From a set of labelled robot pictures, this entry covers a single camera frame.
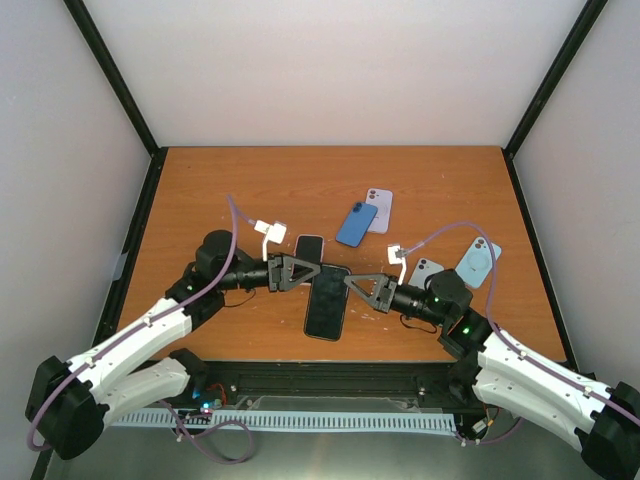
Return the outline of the light blue phone case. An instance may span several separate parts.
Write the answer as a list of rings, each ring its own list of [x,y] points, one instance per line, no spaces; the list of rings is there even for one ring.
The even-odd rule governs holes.
[[[492,271],[493,259],[489,246],[492,246],[495,259],[498,260],[502,249],[485,238],[476,237],[454,268],[462,281],[472,289],[478,289]]]

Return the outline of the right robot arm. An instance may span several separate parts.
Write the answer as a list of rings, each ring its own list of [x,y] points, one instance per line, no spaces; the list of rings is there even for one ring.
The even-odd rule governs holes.
[[[378,312],[439,328],[439,343],[457,361],[449,389],[461,402],[476,399],[547,430],[604,479],[638,474],[639,392],[633,386],[611,387],[525,346],[471,308],[472,292],[452,270],[423,287],[385,274],[349,275],[344,282]]]

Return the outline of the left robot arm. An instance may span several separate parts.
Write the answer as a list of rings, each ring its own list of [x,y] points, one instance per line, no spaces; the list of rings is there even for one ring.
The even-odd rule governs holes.
[[[222,310],[226,291],[287,292],[320,271],[319,262],[289,254],[252,258],[234,232],[207,234],[181,278],[139,319],[66,361],[51,356],[38,365],[25,409],[28,448],[73,459],[132,411],[178,396],[201,400],[208,378],[193,353],[180,350],[155,367],[143,363]]]

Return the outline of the lavender phone case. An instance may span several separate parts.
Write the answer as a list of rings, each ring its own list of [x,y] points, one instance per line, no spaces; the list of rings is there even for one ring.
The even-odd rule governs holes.
[[[385,234],[390,224],[393,192],[385,189],[369,188],[365,202],[377,208],[376,215],[368,231],[376,234]]]

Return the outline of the pale blue phone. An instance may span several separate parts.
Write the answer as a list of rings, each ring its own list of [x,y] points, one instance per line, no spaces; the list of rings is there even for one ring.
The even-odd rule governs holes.
[[[444,270],[444,267],[427,258],[419,258],[410,276],[408,284],[426,290],[432,277]]]

